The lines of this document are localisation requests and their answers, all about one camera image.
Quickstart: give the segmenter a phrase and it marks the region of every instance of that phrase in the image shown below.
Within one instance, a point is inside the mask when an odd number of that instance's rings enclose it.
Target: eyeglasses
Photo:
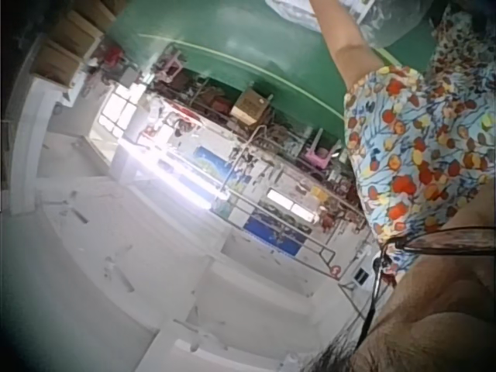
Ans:
[[[358,338],[357,349],[369,332],[376,312],[377,300],[381,289],[382,264],[386,250],[394,245],[396,250],[406,253],[425,254],[430,256],[495,256],[496,228],[463,227],[429,232],[421,236],[395,236],[382,247],[379,270],[377,270],[372,290],[372,301],[363,322],[362,332]]]

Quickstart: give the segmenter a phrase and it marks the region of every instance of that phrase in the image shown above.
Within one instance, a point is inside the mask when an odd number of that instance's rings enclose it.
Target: eyeglass frame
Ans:
[[[374,320],[375,312],[376,312],[376,304],[377,300],[379,299],[379,293],[381,292],[381,280],[382,280],[382,275],[383,275],[383,269],[382,269],[382,263],[384,262],[384,257],[386,255],[386,250],[388,250],[388,247],[391,244],[394,244],[394,248],[396,250],[400,250],[406,253],[413,253],[413,254],[421,254],[421,255],[426,255],[426,256],[484,256],[484,257],[491,257],[491,256],[496,256],[496,249],[495,250],[478,250],[478,249],[464,249],[460,248],[458,250],[452,250],[452,249],[439,249],[439,248],[423,248],[419,250],[413,250],[408,248],[408,244],[411,243],[412,241],[421,238],[423,236],[429,236],[429,235],[434,235],[437,233],[442,233],[442,232],[449,232],[449,231],[460,231],[460,230],[469,230],[469,229],[478,229],[478,230],[492,230],[496,232],[496,227],[490,227],[490,226],[468,226],[468,227],[456,227],[452,229],[443,229],[443,230],[436,230],[433,232],[428,232],[422,235],[405,235],[405,236],[393,236],[390,239],[386,241],[381,247],[381,255],[380,257],[380,266],[379,270],[375,273],[375,278],[374,278],[374,286],[372,290],[372,299],[370,301],[370,307],[369,311],[367,312],[367,316],[365,317],[365,320],[363,321],[362,325],[362,330],[360,332],[360,337],[358,338],[358,342],[356,343],[355,350],[357,350],[365,340],[365,338],[368,336],[368,332],[370,330],[370,327],[372,326],[372,321]]]

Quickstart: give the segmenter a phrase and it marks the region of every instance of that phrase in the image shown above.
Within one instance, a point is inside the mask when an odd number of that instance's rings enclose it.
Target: floral shirt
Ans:
[[[426,74],[382,67],[345,97],[357,190],[380,242],[435,231],[494,177],[494,46],[471,17],[446,10]],[[406,270],[412,255],[389,248]]]

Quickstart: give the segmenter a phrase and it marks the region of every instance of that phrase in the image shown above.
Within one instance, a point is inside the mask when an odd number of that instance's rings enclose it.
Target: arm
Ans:
[[[346,88],[350,89],[369,72],[384,66],[338,0],[310,0],[310,3]]]

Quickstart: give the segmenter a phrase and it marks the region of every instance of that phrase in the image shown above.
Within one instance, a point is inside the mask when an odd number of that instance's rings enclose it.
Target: cardboard box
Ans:
[[[127,6],[126,0],[102,0],[103,4],[117,16]]]
[[[76,0],[74,9],[103,32],[115,21],[115,15],[99,0]]]
[[[240,95],[231,110],[231,116],[251,126],[255,124],[269,106],[269,100],[248,88]]]
[[[83,59],[88,59],[102,41],[103,32],[74,11],[62,18],[50,39]]]
[[[82,59],[48,40],[40,48],[32,72],[65,88],[72,88]]]

